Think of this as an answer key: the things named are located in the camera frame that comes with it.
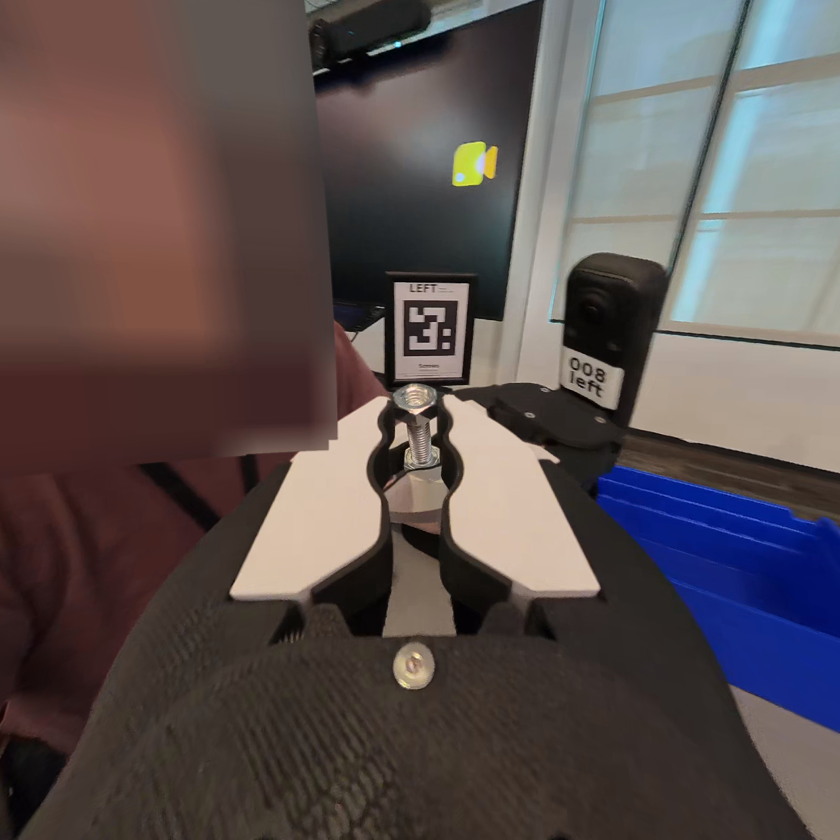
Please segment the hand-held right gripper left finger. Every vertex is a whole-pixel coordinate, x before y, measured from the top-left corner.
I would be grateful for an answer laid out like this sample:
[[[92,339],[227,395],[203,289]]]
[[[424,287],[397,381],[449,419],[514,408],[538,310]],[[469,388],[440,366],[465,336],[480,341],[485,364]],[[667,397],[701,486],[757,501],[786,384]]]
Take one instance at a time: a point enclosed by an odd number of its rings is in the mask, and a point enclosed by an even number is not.
[[[339,422],[325,450],[295,456],[281,478],[228,597],[256,636],[302,634],[313,607],[354,636],[382,636],[393,540],[384,486],[394,416],[378,396]]]

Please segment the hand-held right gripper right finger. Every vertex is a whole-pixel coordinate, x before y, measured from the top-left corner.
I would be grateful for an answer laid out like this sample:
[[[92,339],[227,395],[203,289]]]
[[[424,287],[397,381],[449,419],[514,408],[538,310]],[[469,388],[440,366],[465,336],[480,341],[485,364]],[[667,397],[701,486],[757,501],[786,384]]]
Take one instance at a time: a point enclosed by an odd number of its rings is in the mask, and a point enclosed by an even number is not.
[[[446,496],[438,565],[455,633],[475,635],[507,604],[528,616],[537,602],[589,601],[602,587],[536,448],[454,395],[439,408]]]

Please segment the steel hex bolt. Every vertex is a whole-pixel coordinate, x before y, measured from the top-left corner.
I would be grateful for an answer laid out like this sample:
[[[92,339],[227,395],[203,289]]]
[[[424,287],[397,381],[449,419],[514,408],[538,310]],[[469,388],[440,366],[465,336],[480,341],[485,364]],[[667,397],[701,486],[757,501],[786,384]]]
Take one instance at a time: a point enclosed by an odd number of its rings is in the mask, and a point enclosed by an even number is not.
[[[440,454],[433,444],[433,424],[426,418],[403,420],[407,445],[403,457],[405,472],[429,470],[440,467]]]

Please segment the steel hex nut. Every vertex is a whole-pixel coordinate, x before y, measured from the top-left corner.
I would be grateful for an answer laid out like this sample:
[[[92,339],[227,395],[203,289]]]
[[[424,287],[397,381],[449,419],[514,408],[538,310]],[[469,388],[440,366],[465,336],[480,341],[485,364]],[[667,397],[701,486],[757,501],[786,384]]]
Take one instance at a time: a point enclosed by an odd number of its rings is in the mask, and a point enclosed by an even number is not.
[[[410,383],[392,394],[395,420],[406,425],[427,424],[438,414],[438,393],[431,385]]]

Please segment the blue plastic bin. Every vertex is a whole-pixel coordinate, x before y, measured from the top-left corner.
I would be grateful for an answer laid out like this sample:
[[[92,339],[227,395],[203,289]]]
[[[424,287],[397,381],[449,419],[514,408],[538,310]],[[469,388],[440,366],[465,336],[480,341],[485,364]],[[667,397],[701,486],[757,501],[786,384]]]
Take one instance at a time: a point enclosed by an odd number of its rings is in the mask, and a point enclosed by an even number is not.
[[[731,686],[839,731],[833,521],[619,466],[597,501],[677,589]]]

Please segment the framed marker sign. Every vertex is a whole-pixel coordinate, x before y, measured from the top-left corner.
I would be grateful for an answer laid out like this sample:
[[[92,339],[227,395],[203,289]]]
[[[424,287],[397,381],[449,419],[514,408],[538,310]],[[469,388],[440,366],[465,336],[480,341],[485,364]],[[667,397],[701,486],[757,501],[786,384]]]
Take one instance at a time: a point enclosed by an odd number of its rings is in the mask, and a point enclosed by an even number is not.
[[[385,384],[462,386],[470,382],[478,276],[388,271]]]

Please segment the small dark tablet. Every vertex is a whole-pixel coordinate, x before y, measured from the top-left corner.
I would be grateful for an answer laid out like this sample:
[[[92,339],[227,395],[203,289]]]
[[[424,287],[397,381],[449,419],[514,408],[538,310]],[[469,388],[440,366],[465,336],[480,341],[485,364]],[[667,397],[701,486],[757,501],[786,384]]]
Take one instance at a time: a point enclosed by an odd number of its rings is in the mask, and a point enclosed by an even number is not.
[[[347,333],[361,333],[385,317],[385,307],[358,302],[334,301],[333,318]]]

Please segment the large grid window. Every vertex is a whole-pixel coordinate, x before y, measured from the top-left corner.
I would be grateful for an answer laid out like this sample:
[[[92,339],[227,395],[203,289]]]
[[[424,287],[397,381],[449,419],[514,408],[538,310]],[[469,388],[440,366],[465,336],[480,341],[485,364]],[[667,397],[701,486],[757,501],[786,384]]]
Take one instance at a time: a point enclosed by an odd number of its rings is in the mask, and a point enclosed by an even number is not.
[[[601,2],[552,319],[596,252],[667,333],[838,349],[839,2]]]

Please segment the black video bar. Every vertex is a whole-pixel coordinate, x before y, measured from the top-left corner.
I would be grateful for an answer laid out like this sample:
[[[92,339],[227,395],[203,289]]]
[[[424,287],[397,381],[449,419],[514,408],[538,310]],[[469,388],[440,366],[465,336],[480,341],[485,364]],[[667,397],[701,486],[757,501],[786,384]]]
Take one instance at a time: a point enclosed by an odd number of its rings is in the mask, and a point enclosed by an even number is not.
[[[421,34],[431,21],[425,1],[377,1],[335,19],[315,18],[308,28],[311,68],[329,69]]]

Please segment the large black wall screen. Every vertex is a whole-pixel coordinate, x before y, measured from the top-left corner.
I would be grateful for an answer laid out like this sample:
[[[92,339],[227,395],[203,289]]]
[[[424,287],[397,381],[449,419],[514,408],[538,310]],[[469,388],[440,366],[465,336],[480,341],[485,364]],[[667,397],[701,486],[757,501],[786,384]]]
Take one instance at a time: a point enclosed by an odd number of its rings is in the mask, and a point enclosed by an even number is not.
[[[476,316],[502,319],[542,17],[523,3],[315,76],[335,300],[471,274]]]

